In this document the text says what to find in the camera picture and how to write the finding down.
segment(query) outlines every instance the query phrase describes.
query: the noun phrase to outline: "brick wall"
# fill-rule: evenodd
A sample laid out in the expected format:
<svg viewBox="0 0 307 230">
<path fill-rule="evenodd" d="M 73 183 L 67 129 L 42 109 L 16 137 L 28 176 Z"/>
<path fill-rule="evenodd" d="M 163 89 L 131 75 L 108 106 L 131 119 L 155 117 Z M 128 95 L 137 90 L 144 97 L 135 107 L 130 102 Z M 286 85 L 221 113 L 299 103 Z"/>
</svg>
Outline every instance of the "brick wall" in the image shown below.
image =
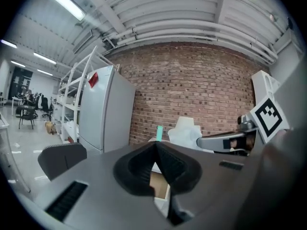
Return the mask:
<svg viewBox="0 0 307 230">
<path fill-rule="evenodd" d="M 163 43 L 118 52 L 109 59 L 137 87 L 130 143 L 167 131 L 179 116 L 193 117 L 203 135 L 236 128 L 254 107 L 251 76 L 267 68 L 236 51 L 199 43 Z"/>
</svg>

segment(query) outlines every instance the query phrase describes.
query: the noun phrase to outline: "white shelving unit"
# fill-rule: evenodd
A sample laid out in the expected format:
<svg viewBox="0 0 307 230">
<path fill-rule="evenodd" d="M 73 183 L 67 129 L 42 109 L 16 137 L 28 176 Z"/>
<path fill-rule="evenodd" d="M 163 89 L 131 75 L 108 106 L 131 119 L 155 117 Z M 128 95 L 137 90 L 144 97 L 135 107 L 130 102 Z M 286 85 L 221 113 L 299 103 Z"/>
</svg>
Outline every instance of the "white shelving unit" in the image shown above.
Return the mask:
<svg viewBox="0 0 307 230">
<path fill-rule="evenodd" d="M 88 75 L 91 75 L 94 73 L 94 71 L 98 68 L 101 67 L 106 67 L 114 64 L 106 59 L 104 56 L 101 54 L 97 53 L 97 46 L 94 47 L 93 51 L 87 55 L 85 58 L 83 58 L 80 62 L 75 63 L 72 69 L 61 79 L 60 82 L 60 88 L 59 88 L 59 95 L 65 91 L 64 96 L 61 100 L 57 100 L 58 104 L 62 106 L 62 114 L 61 114 L 61 134 L 60 138 L 63 141 L 63 143 L 68 143 L 67 139 L 68 137 L 71 137 L 73 142 L 77 142 L 79 138 L 79 126 L 77 124 L 77 117 L 78 117 L 78 112 L 80 111 L 80 106 L 78 106 L 79 103 L 79 98 L 81 91 L 83 91 L 84 87 L 84 79 L 87 78 Z M 76 78 L 75 74 L 76 72 L 78 74 L 81 74 L 81 76 L 78 76 Z M 77 91 L 76 98 L 74 100 L 75 104 L 68 104 L 67 103 L 67 96 L 69 93 Z M 72 110 L 73 111 L 73 119 L 70 120 L 66 114 L 67 110 Z"/>
</svg>

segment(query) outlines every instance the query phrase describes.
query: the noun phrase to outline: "black vent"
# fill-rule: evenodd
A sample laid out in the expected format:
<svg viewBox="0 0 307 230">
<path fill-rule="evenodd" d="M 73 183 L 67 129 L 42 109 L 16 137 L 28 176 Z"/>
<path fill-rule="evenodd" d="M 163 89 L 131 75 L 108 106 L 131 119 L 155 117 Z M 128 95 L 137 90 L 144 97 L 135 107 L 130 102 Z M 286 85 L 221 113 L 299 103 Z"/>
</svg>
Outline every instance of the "black vent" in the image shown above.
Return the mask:
<svg viewBox="0 0 307 230">
<path fill-rule="evenodd" d="M 240 171 L 243 168 L 243 164 L 228 161 L 221 161 L 219 165 L 236 171 Z"/>
<path fill-rule="evenodd" d="M 86 184 L 73 182 L 46 212 L 55 219 L 63 221 L 86 188 Z"/>
</svg>

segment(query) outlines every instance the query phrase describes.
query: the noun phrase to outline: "black chair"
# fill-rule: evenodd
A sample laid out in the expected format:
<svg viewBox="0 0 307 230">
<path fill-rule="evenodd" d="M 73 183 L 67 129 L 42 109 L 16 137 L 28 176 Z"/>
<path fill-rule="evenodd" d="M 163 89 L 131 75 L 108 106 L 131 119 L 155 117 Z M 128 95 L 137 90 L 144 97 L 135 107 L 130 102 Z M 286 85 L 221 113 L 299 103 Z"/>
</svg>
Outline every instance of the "black chair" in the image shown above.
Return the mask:
<svg viewBox="0 0 307 230">
<path fill-rule="evenodd" d="M 37 161 L 48 179 L 53 180 L 86 158 L 84 146 L 70 143 L 46 147 Z"/>
<path fill-rule="evenodd" d="M 42 98 L 42 107 L 43 111 L 46 112 L 45 114 L 42 115 L 42 117 L 48 117 L 49 121 L 51 121 L 52 108 L 48 108 L 48 99 L 46 97 Z"/>
<path fill-rule="evenodd" d="M 34 124 L 35 107 L 29 106 L 29 105 L 20 105 L 20 106 L 17 107 L 17 109 L 21 111 L 20 120 L 19 120 L 19 129 L 20 129 L 20 122 L 21 122 L 21 124 L 24 124 L 24 119 L 31 121 L 31 125 L 32 125 L 32 129 L 33 129 L 33 125 L 35 125 Z"/>
</svg>

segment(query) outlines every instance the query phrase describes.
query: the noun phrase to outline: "fluorescent light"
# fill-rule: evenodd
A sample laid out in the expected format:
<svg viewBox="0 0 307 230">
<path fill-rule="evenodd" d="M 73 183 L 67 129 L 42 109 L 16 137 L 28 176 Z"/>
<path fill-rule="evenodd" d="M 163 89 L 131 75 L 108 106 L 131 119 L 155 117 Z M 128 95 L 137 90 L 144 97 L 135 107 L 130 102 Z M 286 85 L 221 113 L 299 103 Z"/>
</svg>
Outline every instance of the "fluorescent light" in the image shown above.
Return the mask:
<svg viewBox="0 0 307 230">
<path fill-rule="evenodd" d="M 16 46 L 15 44 L 12 44 L 12 43 L 10 43 L 10 42 L 8 42 L 8 41 L 1 40 L 1 42 L 2 42 L 3 44 L 6 44 L 6 45 L 11 46 L 11 47 L 13 47 L 13 48 L 17 48 L 17 46 Z"/>
<path fill-rule="evenodd" d="M 71 0 L 55 0 L 65 9 L 68 10 L 74 17 L 81 21 L 85 17 L 85 13 Z"/>
<path fill-rule="evenodd" d="M 56 62 L 55 62 L 54 60 L 48 59 L 48 58 L 46 58 L 46 57 L 44 57 L 44 56 L 41 56 L 41 55 L 39 55 L 39 54 L 37 54 L 37 53 L 35 53 L 35 52 L 34 52 L 33 54 L 34 54 L 35 56 L 41 58 L 41 59 L 44 59 L 44 60 L 46 60 L 46 61 L 48 61 L 48 62 L 50 62 L 50 63 L 56 65 Z"/>
<path fill-rule="evenodd" d="M 37 69 L 39 72 L 41 72 L 41 73 L 45 73 L 45 74 L 47 74 L 47 75 L 50 75 L 50 76 L 52 76 L 52 74 L 51 73 L 48 73 L 48 72 L 45 72 L 45 71 L 42 71 L 42 70 L 39 70 L 39 69 Z"/>
<path fill-rule="evenodd" d="M 17 66 L 20 66 L 20 67 L 25 67 L 25 65 L 20 64 L 20 63 L 18 63 L 18 62 L 16 62 L 16 61 L 13 61 L 13 60 L 11 60 L 11 63 L 13 63 L 13 64 L 15 64 L 15 65 L 17 65 Z"/>
</svg>

